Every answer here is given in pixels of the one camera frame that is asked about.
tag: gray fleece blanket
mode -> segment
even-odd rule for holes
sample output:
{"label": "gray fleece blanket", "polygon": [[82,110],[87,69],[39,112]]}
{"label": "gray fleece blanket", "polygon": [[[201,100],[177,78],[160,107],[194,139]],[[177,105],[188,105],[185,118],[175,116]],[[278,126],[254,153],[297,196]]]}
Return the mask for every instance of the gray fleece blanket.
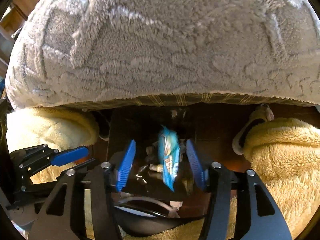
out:
{"label": "gray fleece blanket", "polygon": [[319,34],[307,0],[41,0],[7,95],[16,109],[204,92],[320,104]]}

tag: cable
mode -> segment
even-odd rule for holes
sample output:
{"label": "cable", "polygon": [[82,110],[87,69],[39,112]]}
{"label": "cable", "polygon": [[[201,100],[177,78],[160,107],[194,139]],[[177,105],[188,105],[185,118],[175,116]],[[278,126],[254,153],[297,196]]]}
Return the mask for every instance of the cable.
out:
{"label": "cable", "polygon": [[176,217],[176,218],[179,218],[180,216],[177,214],[177,208],[175,207],[171,207],[169,205],[167,205],[166,203],[163,203],[161,202],[160,200],[157,200],[157,199],[154,199],[154,198],[150,198],[150,197],[128,197],[128,198],[123,198],[123,199],[120,199],[118,201],[118,203],[127,203],[129,201],[135,201],[135,200],[138,200],[138,201],[147,201],[147,202],[151,202],[151,203],[154,203],[154,204],[157,204],[163,208],[165,208],[166,210],[169,211],[169,216],[172,217]]}

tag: blue snack bag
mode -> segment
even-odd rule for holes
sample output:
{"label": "blue snack bag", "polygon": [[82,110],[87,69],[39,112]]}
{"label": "blue snack bag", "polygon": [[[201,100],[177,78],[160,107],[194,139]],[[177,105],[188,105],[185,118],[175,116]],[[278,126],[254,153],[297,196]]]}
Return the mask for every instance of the blue snack bag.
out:
{"label": "blue snack bag", "polygon": [[159,134],[158,157],[163,164],[163,183],[174,192],[173,183],[179,169],[180,145],[177,133],[166,127]]}

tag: screw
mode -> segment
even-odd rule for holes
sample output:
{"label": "screw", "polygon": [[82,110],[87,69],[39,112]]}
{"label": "screw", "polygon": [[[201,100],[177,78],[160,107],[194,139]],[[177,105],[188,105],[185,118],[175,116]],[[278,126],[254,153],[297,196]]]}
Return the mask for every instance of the screw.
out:
{"label": "screw", "polygon": [[76,171],[75,171],[75,170],[73,170],[73,169],[67,170],[67,175],[68,175],[68,176],[72,176],[72,175],[74,175],[74,174],[76,174]]}
{"label": "screw", "polygon": [[101,163],[101,168],[103,169],[107,169],[107,168],[110,168],[111,167],[111,163],[110,162],[104,162],[104,163]]}
{"label": "screw", "polygon": [[220,169],[221,168],[221,163],[218,162],[213,162],[211,163],[211,166],[215,169]]}
{"label": "screw", "polygon": [[256,173],[254,172],[254,170],[247,170],[247,174],[248,174],[249,176],[254,176],[254,175],[256,175]]}

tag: yellow fleece blanket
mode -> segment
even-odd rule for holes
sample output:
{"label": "yellow fleece blanket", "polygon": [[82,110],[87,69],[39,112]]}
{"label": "yellow fleece blanket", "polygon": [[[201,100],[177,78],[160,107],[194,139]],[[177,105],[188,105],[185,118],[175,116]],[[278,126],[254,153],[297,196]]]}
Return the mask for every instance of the yellow fleece blanket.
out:
{"label": "yellow fleece blanket", "polygon": [[[10,151],[47,143],[65,150],[95,143],[98,127],[91,116],[64,109],[36,108],[7,117]],[[305,228],[320,204],[320,130],[297,119],[278,118],[253,127],[247,135],[244,157],[278,204],[292,238]],[[54,180],[64,167],[49,167],[35,175],[35,183]],[[236,199],[232,199],[228,236],[234,233]],[[203,220],[146,238],[124,240],[196,240]]]}

